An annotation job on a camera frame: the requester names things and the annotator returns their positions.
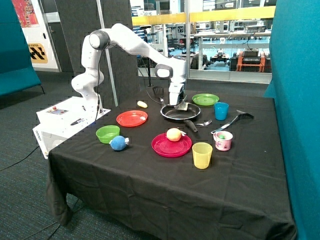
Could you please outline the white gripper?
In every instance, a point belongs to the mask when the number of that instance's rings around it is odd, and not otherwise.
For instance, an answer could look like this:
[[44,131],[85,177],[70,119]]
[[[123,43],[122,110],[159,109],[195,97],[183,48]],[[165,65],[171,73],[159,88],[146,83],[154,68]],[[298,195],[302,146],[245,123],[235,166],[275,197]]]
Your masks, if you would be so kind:
[[177,106],[185,101],[186,94],[186,83],[176,83],[171,82],[168,88],[169,92],[169,105],[170,106]]

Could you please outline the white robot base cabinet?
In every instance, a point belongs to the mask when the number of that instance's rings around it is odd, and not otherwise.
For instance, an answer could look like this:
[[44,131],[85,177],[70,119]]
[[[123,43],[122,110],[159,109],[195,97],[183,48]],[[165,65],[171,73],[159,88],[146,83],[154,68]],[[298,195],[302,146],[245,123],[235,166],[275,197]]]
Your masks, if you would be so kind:
[[109,109],[86,105],[82,97],[72,96],[36,113],[39,124],[33,134],[45,159],[49,152],[77,134],[95,120],[110,112]]

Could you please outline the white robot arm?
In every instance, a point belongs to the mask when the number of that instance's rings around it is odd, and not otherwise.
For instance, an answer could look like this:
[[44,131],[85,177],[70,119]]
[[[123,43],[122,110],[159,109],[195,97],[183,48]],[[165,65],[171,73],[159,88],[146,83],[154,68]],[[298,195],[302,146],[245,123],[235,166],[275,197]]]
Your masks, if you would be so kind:
[[93,31],[84,38],[82,45],[81,64],[85,72],[77,75],[72,81],[73,89],[80,93],[86,111],[101,109],[101,99],[94,87],[104,80],[100,71],[102,52],[113,46],[133,56],[145,56],[156,63],[155,75],[160,79],[169,79],[169,105],[185,111],[186,71],[187,63],[183,59],[168,58],[151,47],[128,27],[117,23],[112,28],[103,28]]

